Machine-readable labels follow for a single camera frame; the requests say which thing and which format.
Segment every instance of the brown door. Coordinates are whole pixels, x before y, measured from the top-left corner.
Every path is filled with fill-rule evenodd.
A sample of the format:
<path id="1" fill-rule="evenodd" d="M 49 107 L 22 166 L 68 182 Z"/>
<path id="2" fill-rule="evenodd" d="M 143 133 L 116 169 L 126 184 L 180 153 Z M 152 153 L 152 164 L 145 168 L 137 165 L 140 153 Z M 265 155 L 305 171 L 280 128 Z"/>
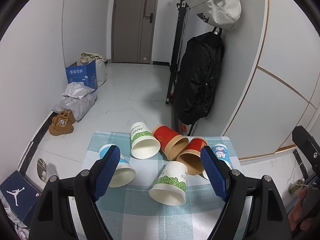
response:
<path id="1" fill-rule="evenodd" d="M 156 0 L 115 0 L 112 61 L 151 63 Z"/>

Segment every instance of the black backpack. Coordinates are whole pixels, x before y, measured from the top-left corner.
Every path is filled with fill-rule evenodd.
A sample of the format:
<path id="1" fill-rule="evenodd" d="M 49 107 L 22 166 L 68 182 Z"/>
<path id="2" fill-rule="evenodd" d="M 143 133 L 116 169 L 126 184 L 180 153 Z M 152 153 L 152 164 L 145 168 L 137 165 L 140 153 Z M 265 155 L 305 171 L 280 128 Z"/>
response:
<path id="1" fill-rule="evenodd" d="M 184 124 L 194 124 L 209 114 L 220 73 L 224 45 L 222 29 L 215 34 L 204 33 L 187 43 L 177 82 L 173 91 L 173 108 L 177 118 Z"/>

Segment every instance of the white plastic bag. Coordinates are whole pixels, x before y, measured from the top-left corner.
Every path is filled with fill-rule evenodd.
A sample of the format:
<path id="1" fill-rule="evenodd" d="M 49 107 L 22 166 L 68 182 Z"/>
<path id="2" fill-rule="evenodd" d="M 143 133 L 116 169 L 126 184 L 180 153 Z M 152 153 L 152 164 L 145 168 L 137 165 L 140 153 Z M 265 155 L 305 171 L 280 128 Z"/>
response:
<path id="1" fill-rule="evenodd" d="M 240 0 L 185 0 L 204 22 L 232 30 L 241 14 Z"/>
<path id="2" fill-rule="evenodd" d="M 106 66 L 104 64 L 104 62 L 107 60 L 104 59 L 101 55 L 96 53 L 83 52 L 80 55 L 81 65 L 86 65 L 93 60 L 96 61 L 97 82 L 99 87 L 107 80 Z"/>
<path id="3" fill-rule="evenodd" d="M 63 109 L 71 110 L 73 116 L 78 121 L 90 110 L 97 98 L 97 93 L 92 92 L 82 99 L 65 97 L 60 103 L 55 105 L 52 109 L 55 113 L 59 114 Z"/>
<path id="4" fill-rule="evenodd" d="M 81 85 L 77 82 L 71 82 L 67 85 L 66 91 L 63 93 L 64 96 L 69 96 L 72 98 L 82 99 L 87 94 L 93 92 L 93 88 L 89 88 L 85 85 Z"/>

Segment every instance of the paper cup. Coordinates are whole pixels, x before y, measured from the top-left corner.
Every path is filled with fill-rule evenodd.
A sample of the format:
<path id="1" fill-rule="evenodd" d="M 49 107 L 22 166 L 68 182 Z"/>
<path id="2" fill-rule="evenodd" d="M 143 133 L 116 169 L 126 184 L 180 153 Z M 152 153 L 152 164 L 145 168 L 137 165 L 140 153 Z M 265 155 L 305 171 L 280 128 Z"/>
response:
<path id="1" fill-rule="evenodd" d="M 217 143 L 211 148 L 211 150 L 214 152 L 214 154 L 219 160 L 225 161 L 227 165 L 231 168 L 231 161 L 228 154 L 228 148 L 224 144 Z"/>
<path id="2" fill-rule="evenodd" d="M 161 150 L 169 161 L 175 160 L 188 145 L 188 138 L 178 134 L 165 125 L 159 125 L 153 130 L 153 135 L 160 142 Z"/>
<path id="3" fill-rule="evenodd" d="M 230 163 L 228 163 L 228 162 L 225 161 L 225 160 L 223 160 L 223 161 L 228 165 L 228 167 L 230 168 L 230 170 L 232 170 Z M 204 176 L 205 179 L 208 179 L 208 180 L 209 180 L 208 175 L 207 175 L 207 173 L 206 173 L 205 171 L 202 172 L 202 175 Z"/>
<path id="4" fill-rule="evenodd" d="M 186 202 L 187 167 L 180 162 L 169 162 L 160 174 L 149 195 L 155 201 L 180 206 Z"/>
<path id="5" fill-rule="evenodd" d="M 114 144 L 106 144 L 101 147 L 99 154 L 102 159 L 107 153 L 109 148 Z M 120 161 L 116 168 L 115 173 L 112 176 L 109 187 L 122 187 L 130 183 L 136 176 L 135 170 L 130 166 L 130 164 L 125 160 L 122 153 L 120 153 Z"/>
<path id="6" fill-rule="evenodd" d="M 200 160 L 202 147 L 207 146 L 203 138 L 193 138 L 186 149 L 177 157 L 178 162 L 182 162 L 188 167 L 188 174 L 197 175 L 204 171 Z"/>
<path id="7" fill-rule="evenodd" d="M 136 122 L 131 126 L 130 139 L 131 154 L 137 159 L 150 158 L 160 150 L 160 142 L 143 122 Z"/>

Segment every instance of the red paper cup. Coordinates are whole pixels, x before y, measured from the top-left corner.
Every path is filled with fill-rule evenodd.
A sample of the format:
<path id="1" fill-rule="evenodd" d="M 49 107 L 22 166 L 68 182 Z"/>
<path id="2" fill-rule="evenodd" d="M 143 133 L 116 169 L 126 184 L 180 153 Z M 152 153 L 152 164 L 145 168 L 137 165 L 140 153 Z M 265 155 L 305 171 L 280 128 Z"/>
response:
<path id="1" fill-rule="evenodd" d="M 188 168 L 188 174 L 197 175 L 204 171 L 200 161 L 202 147 L 207 146 L 207 142 L 200 137 L 193 138 L 184 151 L 177 157 L 178 162 L 182 162 Z"/>
<path id="2" fill-rule="evenodd" d="M 152 131 L 154 137 L 160 142 L 161 150 L 169 161 L 175 160 L 188 145 L 188 138 L 178 134 L 165 125 L 158 125 Z"/>

